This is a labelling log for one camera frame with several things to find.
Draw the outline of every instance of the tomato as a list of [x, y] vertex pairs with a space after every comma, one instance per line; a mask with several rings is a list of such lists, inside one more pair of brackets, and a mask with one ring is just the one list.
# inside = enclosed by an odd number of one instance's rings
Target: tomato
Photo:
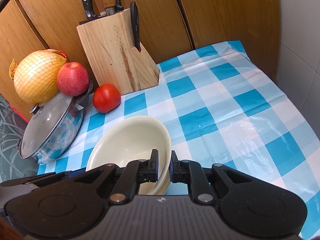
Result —
[[119, 106], [121, 103], [121, 95], [115, 86], [104, 84], [96, 89], [92, 101], [94, 107], [100, 113], [107, 113]]

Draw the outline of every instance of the white bowl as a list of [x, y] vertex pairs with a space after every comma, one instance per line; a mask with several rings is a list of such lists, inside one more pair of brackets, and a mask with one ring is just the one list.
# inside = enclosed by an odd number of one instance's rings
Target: white bowl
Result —
[[92, 150], [86, 171], [106, 163], [125, 167], [130, 161], [148, 160], [152, 149], [159, 151], [158, 181], [141, 184], [139, 194], [160, 195], [168, 184], [171, 140], [166, 127], [152, 116], [130, 117], [107, 130]]

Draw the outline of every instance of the apple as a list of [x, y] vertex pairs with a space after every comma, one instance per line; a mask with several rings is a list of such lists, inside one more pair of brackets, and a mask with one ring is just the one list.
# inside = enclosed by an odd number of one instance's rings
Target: apple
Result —
[[79, 62], [69, 62], [59, 70], [57, 83], [66, 96], [76, 97], [85, 92], [90, 79], [86, 68]]

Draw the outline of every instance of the metal pin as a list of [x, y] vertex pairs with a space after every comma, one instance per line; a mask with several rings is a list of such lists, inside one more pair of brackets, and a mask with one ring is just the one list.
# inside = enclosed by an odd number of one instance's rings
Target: metal pin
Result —
[[211, 200], [213, 200], [213, 196], [211, 196], [210, 194], [200, 194], [198, 196], [198, 200], [201, 202], [210, 202]]
[[110, 196], [110, 200], [113, 202], [121, 202], [125, 200], [125, 195], [121, 193], [116, 193]]

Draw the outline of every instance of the blue and white checkered tablecloth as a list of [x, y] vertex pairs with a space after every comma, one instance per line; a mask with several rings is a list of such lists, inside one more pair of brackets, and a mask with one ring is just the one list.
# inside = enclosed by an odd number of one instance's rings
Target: blue and white checkered tablecloth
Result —
[[[320, 234], [320, 141], [242, 44], [210, 45], [159, 67], [157, 87], [122, 96], [110, 113], [91, 104], [69, 149], [38, 173], [85, 167], [103, 132], [125, 118], [151, 115], [168, 129], [180, 160], [224, 163], [296, 193], [308, 207], [302, 237]], [[179, 184], [167, 192], [181, 193], [186, 188]]]

